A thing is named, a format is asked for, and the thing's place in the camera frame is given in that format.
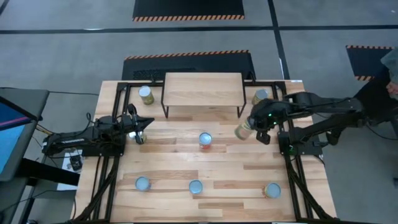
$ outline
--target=can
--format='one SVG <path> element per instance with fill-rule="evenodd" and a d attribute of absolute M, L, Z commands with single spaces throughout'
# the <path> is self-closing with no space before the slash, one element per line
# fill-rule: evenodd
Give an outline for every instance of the can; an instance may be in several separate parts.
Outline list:
<path fill-rule="evenodd" d="M 251 125 L 254 122 L 252 118 L 245 119 L 238 127 L 235 128 L 235 136 L 240 140 L 246 140 L 253 132 Z"/>
<path fill-rule="evenodd" d="M 138 177 L 136 180 L 136 189 L 139 191 L 148 191 L 151 185 L 150 179 L 147 177 Z"/>
<path fill-rule="evenodd" d="M 139 96 L 145 105 L 151 105 L 154 103 L 155 98 L 150 90 L 149 86 L 142 86 L 138 91 Z"/>
<path fill-rule="evenodd" d="M 262 188 L 262 192 L 264 197 L 266 198 L 279 198 L 281 189 L 279 184 L 277 183 L 270 183 L 267 186 Z"/>
<path fill-rule="evenodd" d="M 254 94 L 253 99 L 251 100 L 251 104 L 256 105 L 258 104 L 261 100 L 268 98 L 268 92 L 267 90 L 257 90 L 256 94 Z"/>
<path fill-rule="evenodd" d="M 143 131 L 138 132 L 138 136 L 140 136 L 141 142 L 137 142 L 138 144 L 144 144 L 147 141 L 147 135 Z M 130 132 L 129 137 L 133 140 L 136 140 L 136 132 Z"/>
<path fill-rule="evenodd" d="M 189 191 L 192 194 L 200 194 L 203 190 L 203 184 L 200 180 L 193 180 L 189 183 Z"/>
<path fill-rule="evenodd" d="M 211 146 L 211 135 L 209 133 L 201 133 L 199 136 L 199 145 L 202 149 L 209 149 Z"/>

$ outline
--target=monitor screen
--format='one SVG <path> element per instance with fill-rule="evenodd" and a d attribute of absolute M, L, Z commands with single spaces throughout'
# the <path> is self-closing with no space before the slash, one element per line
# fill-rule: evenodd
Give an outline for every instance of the monitor screen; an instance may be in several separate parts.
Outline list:
<path fill-rule="evenodd" d="M 0 102 L 0 130 L 20 126 L 31 119 L 10 106 Z"/>

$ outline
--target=wooden table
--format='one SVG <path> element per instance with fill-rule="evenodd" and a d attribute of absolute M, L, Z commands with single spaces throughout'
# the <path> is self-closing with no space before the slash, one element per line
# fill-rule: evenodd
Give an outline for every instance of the wooden table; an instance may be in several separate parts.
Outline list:
<path fill-rule="evenodd" d="M 112 113 L 116 85 L 114 81 L 103 82 L 96 118 Z M 304 91 L 302 82 L 286 81 L 286 86 L 288 94 Z M 260 88 L 264 87 L 246 87 L 246 100 L 250 102 Z M 271 89 L 267 91 L 272 97 Z M 250 103 L 240 119 L 234 107 L 207 106 L 171 107 L 166 119 L 160 105 L 161 87 L 153 87 L 152 92 L 155 103 L 146 106 L 138 95 L 138 88 L 131 91 L 130 103 L 135 104 L 138 114 L 154 117 L 155 121 L 145 130 L 144 145 L 127 140 L 125 154 L 120 159 L 111 222 L 295 220 L 285 162 L 279 154 L 277 129 L 269 132 L 269 145 L 256 141 L 254 134 L 246 141 L 234 135 L 235 127 L 250 113 Z M 302 118 L 294 123 L 304 127 L 311 125 L 312 119 Z M 213 144 L 210 150 L 202 151 L 198 137 L 205 131 L 213 136 Z M 313 156 L 302 156 L 302 160 L 309 191 L 326 212 L 335 216 L 323 164 Z M 96 157 L 85 160 L 76 193 L 77 214 L 90 202 L 96 163 Z M 142 175 L 153 181 L 149 192 L 135 189 L 135 180 Z M 188 190 L 188 183 L 193 179 L 200 179 L 204 184 L 200 195 L 192 195 Z M 282 187 L 280 198 L 262 196 L 261 187 L 270 182 Z M 305 217 L 302 194 L 299 189 L 297 192 L 301 214 Z M 100 217 L 104 216 L 105 205 L 103 200 Z"/>

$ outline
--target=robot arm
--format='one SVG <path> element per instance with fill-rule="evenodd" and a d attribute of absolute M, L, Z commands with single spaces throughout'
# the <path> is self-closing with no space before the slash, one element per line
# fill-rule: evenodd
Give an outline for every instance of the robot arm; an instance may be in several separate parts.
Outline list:
<path fill-rule="evenodd" d="M 143 144 L 139 133 L 155 120 L 138 116 L 133 104 L 128 105 L 127 110 L 129 114 L 122 114 L 120 121 L 103 116 L 82 131 L 51 134 L 44 139 L 42 152 L 52 156 L 64 149 L 77 148 L 82 149 L 83 156 L 120 156 L 126 134 L 136 132 L 136 142 Z"/>
<path fill-rule="evenodd" d="M 321 122 L 307 128 L 290 130 L 293 142 L 305 140 L 309 136 L 320 134 L 337 126 L 350 126 L 361 117 L 362 105 L 355 98 L 322 98 L 314 93 L 300 92 L 286 95 L 284 101 L 262 100 L 255 106 L 248 117 L 249 124 L 257 131 L 257 140 L 269 144 L 269 130 L 285 121 L 304 118 L 314 113 L 331 113 L 335 117 L 328 122 Z"/>

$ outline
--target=person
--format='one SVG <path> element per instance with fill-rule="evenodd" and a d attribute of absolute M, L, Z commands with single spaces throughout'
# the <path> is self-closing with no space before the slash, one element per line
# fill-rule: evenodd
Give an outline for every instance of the person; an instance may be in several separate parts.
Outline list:
<path fill-rule="evenodd" d="M 371 124 L 391 120 L 398 114 L 398 49 L 391 50 L 382 59 L 384 71 L 360 89 L 355 98 L 363 105 L 364 114 Z M 345 128 L 335 128 L 326 133 L 332 146 L 338 144 Z"/>

